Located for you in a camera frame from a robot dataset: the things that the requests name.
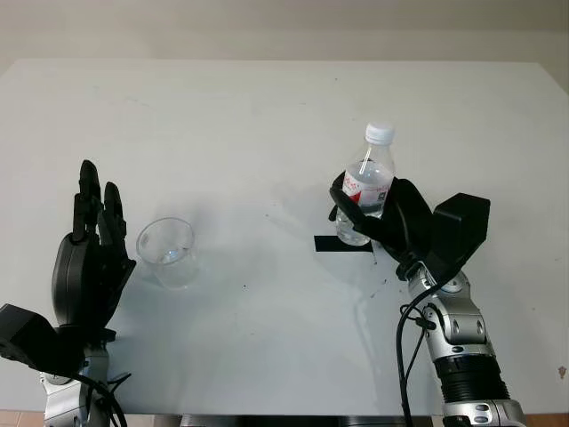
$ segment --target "white bottle cap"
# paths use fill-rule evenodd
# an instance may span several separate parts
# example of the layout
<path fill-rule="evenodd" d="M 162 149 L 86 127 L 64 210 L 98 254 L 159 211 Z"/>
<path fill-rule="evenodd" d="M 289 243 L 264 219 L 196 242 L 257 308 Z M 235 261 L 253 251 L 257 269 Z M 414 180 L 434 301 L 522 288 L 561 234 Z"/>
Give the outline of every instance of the white bottle cap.
<path fill-rule="evenodd" d="M 365 128 L 365 140 L 370 144 L 391 145 L 395 128 L 387 123 L 368 123 Z"/>

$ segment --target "bottle label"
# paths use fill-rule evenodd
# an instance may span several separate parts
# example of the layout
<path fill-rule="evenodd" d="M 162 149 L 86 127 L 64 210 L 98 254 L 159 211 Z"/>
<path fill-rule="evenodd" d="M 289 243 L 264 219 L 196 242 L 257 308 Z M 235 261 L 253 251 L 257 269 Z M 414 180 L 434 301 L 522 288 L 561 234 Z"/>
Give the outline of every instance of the bottle label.
<path fill-rule="evenodd" d="M 366 184 L 346 171 L 341 189 L 358 205 L 373 206 L 376 209 L 381 209 L 392 181 L 393 177 L 386 177 L 385 181 L 380 184 Z"/>

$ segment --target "clear plastic cup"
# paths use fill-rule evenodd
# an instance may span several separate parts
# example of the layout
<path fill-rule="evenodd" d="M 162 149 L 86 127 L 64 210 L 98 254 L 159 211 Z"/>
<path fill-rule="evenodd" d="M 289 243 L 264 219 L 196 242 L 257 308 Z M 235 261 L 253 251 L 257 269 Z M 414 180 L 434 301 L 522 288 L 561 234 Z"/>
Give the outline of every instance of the clear plastic cup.
<path fill-rule="evenodd" d="M 195 237 L 179 218 L 151 222 L 136 240 L 136 252 L 163 287 L 183 289 L 197 274 Z"/>

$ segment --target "plastic water bottle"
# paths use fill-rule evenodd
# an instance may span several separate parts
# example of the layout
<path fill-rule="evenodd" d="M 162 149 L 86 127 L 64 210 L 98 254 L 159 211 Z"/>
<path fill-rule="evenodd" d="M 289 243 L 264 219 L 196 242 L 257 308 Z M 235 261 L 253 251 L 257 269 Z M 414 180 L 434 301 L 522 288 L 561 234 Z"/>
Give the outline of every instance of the plastic water bottle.
<path fill-rule="evenodd" d="M 380 218 L 383 213 L 383 205 L 395 176 L 395 164 L 389 149 L 394 135 L 393 126 L 370 123 L 365 128 L 365 146 L 358 160 L 346 168 L 342 190 L 366 215 Z M 353 225 L 346 214 L 338 209 L 338 238 L 353 246 L 369 242 L 370 238 L 354 231 Z"/>

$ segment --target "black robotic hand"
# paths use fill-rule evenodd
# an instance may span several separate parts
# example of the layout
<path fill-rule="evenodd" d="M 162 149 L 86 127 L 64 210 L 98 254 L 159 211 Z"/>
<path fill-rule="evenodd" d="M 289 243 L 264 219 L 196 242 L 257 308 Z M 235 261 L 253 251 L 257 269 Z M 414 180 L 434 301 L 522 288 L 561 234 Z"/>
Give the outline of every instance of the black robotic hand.
<path fill-rule="evenodd" d="M 394 178 L 379 219 L 366 216 L 341 190 L 343 179 L 342 173 L 330 188 L 336 206 L 328 219 L 341 209 L 355 231 L 380 242 L 399 262 L 401 280 L 424 264 L 437 283 L 446 283 L 486 239 L 490 200 L 458 193 L 432 213 L 412 182 Z"/>
<path fill-rule="evenodd" d="M 52 276 L 60 327 L 11 304 L 0 309 L 0 356 L 62 376 L 79 368 L 85 345 L 114 340 L 116 333 L 105 326 L 136 265 L 124 245 L 126 222 L 116 185 L 107 184 L 103 204 L 97 169 L 85 160 L 79 189 L 73 232 L 61 241 Z"/>

